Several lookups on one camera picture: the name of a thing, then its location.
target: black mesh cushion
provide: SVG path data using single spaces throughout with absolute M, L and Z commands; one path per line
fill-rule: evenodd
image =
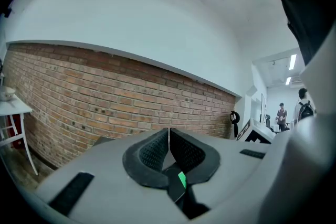
M 140 161 L 148 168 L 161 172 L 164 158 L 168 152 L 167 135 L 160 135 L 140 148 Z
M 208 181 L 219 167 L 216 149 L 175 128 L 170 130 L 170 151 L 188 185 Z
M 205 159 L 205 152 L 175 132 L 170 135 L 171 152 L 183 173 L 188 173 Z
M 168 177 L 161 174 L 167 152 L 168 129 L 162 129 L 130 146 L 122 156 L 122 163 L 127 174 L 138 184 L 168 189 Z

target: floor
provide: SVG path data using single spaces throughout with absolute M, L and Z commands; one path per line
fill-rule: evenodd
M 27 190 L 33 191 L 47 176 L 54 172 L 30 153 L 38 171 L 38 176 L 35 175 L 25 150 L 17 150 L 9 145 L 3 146 L 0 149 L 0 154 L 13 179 Z

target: black rubber pad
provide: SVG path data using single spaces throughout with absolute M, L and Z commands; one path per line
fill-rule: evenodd
M 258 159 L 263 159 L 265 157 L 265 153 L 257 152 L 257 151 L 251 151 L 251 150 L 242 150 L 240 153 L 253 157 Z
M 49 206 L 62 215 L 67 216 L 93 178 L 94 176 L 91 174 L 78 173 L 49 203 Z

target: white wall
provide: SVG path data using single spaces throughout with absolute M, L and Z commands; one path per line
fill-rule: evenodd
M 232 31 L 192 0 L 33 0 L 6 41 L 70 41 L 125 52 L 235 95 L 244 94 L 248 73 Z
M 267 88 L 258 69 L 255 65 L 251 64 L 248 59 L 245 61 L 250 66 L 253 83 L 246 94 L 236 102 L 235 110 L 240 115 L 240 122 L 238 123 L 239 129 L 241 129 L 250 118 L 259 121 L 261 113 L 261 94 L 263 94 L 265 100 L 267 100 Z

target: black chair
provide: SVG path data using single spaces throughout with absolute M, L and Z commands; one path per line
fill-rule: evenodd
M 285 123 L 285 131 L 289 131 L 290 130 L 290 128 L 288 128 L 288 124 L 289 124 L 288 122 Z
M 270 125 L 270 122 L 269 122 L 270 119 L 271 119 L 271 116 L 266 115 L 266 127 L 269 128 L 275 134 L 280 133 L 280 132 L 274 131 L 273 128 L 271 128 L 271 125 Z
M 276 132 L 276 131 L 274 131 L 273 128 L 271 128 L 270 123 L 269 123 L 270 118 L 271 118 L 270 115 L 266 115 L 266 127 L 269 128 L 269 129 L 270 129 L 272 132 L 274 132 L 275 134 L 280 133 L 280 132 Z M 290 130 L 290 128 L 288 128 L 288 123 L 286 123 L 286 124 L 285 124 L 285 130 L 284 130 L 284 132 L 285 132 L 285 131 L 288 131 L 288 130 Z

